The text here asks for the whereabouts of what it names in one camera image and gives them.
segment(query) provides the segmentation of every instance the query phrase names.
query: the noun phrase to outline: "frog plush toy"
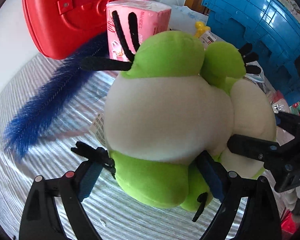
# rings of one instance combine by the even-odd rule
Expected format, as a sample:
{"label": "frog plush toy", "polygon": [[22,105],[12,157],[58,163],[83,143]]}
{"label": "frog plush toy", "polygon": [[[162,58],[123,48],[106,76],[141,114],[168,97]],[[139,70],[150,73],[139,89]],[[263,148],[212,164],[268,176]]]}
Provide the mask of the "frog plush toy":
{"label": "frog plush toy", "polygon": [[137,17],[129,15],[136,54],[128,48],[119,16],[113,20],[130,62],[89,57],[86,70],[121,70],[104,108],[104,129],[115,178],[138,201],[159,208],[180,205],[196,211],[198,197],[212,194],[193,160],[204,150],[243,178],[258,175],[263,163],[232,154],[232,134],[274,140],[274,113],[264,93],[242,79],[256,60],[252,45],[238,50],[180,31],[156,34],[141,45]]}

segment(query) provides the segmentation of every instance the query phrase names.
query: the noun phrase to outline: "yellow plastic object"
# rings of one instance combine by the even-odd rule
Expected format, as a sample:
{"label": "yellow plastic object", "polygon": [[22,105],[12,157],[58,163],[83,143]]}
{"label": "yellow plastic object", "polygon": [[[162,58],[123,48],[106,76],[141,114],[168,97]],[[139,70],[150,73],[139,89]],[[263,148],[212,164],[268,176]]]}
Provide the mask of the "yellow plastic object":
{"label": "yellow plastic object", "polygon": [[195,27],[197,29],[197,32],[194,35],[196,38],[200,38],[205,32],[211,31],[210,27],[206,26],[203,22],[196,22]]}

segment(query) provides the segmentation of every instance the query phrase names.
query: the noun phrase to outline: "blue feather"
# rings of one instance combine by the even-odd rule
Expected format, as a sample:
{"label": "blue feather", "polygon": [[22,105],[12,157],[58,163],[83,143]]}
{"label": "blue feather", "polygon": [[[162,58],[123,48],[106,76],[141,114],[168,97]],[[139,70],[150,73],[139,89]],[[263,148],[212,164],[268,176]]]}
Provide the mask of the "blue feather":
{"label": "blue feather", "polygon": [[53,73],[38,93],[19,109],[4,131],[6,149],[12,148],[16,157],[24,157],[30,146],[51,125],[63,106],[92,76],[93,72],[80,69],[87,56],[105,57],[108,54],[107,34],[100,34],[81,46]]}

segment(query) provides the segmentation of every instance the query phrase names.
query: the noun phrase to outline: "blue plastic bin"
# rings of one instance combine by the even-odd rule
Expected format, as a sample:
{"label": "blue plastic bin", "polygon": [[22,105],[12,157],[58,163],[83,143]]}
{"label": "blue plastic bin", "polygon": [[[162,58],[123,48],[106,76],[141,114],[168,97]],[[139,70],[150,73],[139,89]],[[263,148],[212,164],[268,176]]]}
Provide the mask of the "blue plastic bin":
{"label": "blue plastic bin", "polygon": [[300,55],[300,24],[278,0],[203,0],[211,12],[211,31],[237,48],[247,42],[259,64],[289,105],[300,101],[300,79],[294,65]]}

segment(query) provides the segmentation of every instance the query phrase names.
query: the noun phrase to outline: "blue tinsel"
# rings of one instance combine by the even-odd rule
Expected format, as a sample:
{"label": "blue tinsel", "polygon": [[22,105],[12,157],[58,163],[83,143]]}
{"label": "blue tinsel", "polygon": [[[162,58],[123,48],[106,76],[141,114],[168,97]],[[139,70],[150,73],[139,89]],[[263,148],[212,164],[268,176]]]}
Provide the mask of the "blue tinsel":
{"label": "blue tinsel", "polygon": [[13,148],[17,157],[23,157],[28,148],[51,125],[63,106],[92,76],[93,72],[80,69],[80,62],[87,56],[105,57],[108,54],[107,34],[103,33],[81,46],[53,73],[50,80],[39,88],[14,116],[4,131],[6,149]]}

